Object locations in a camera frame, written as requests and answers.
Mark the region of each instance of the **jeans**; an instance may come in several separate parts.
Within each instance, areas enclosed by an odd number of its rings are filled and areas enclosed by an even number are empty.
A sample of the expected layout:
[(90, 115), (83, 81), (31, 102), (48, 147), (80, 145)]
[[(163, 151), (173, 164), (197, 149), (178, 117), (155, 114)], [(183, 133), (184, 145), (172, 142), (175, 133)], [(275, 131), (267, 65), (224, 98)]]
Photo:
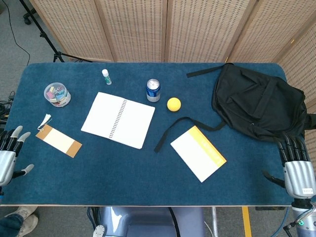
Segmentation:
[(0, 220), (0, 237), (16, 237), (23, 224), (23, 217), (12, 214)]

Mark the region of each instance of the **clear plastic container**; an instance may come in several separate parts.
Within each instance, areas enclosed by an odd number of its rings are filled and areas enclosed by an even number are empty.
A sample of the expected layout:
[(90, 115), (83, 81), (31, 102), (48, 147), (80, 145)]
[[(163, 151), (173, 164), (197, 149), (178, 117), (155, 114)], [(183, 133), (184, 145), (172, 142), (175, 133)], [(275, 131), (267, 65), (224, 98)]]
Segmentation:
[(44, 91), (44, 97), (55, 107), (64, 107), (71, 99), (69, 91), (59, 82), (48, 85)]

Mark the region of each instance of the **yellow ball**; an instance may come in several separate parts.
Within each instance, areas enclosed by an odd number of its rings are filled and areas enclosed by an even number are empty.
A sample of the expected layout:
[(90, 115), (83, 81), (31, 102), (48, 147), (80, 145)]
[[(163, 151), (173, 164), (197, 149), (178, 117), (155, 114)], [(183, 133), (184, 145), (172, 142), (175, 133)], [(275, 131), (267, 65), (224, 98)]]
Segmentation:
[(168, 100), (167, 107), (170, 111), (176, 112), (181, 108), (181, 101), (176, 97), (172, 97)]

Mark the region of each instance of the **yellow floor tape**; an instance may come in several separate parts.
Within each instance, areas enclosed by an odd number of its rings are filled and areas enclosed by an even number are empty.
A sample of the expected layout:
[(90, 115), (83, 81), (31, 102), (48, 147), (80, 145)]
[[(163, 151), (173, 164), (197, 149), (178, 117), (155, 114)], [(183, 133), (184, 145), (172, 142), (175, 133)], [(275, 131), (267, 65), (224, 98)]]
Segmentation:
[(251, 237), (251, 227), (249, 219), (249, 211), (247, 206), (242, 207), (243, 226), (245, 229), (245, 237)]

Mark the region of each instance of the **glue stick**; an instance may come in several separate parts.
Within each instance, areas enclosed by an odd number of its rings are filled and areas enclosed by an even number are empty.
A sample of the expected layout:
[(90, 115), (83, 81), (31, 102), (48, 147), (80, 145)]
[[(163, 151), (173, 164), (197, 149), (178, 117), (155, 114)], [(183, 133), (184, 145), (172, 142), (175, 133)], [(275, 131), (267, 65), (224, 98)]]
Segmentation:
[(102, 74), (103, 74), (103, 76), (104, 76), (104, 79), (105, 79), (106, 84), (107, 84), (107, 85), (111, 85), (112, 82), (111, 82), (111, 79), (110, 79), (110, 77), (109, 77), (109, 72), (108, 72), (108, 70), (103, 69), (103, 70), (102, 70)]

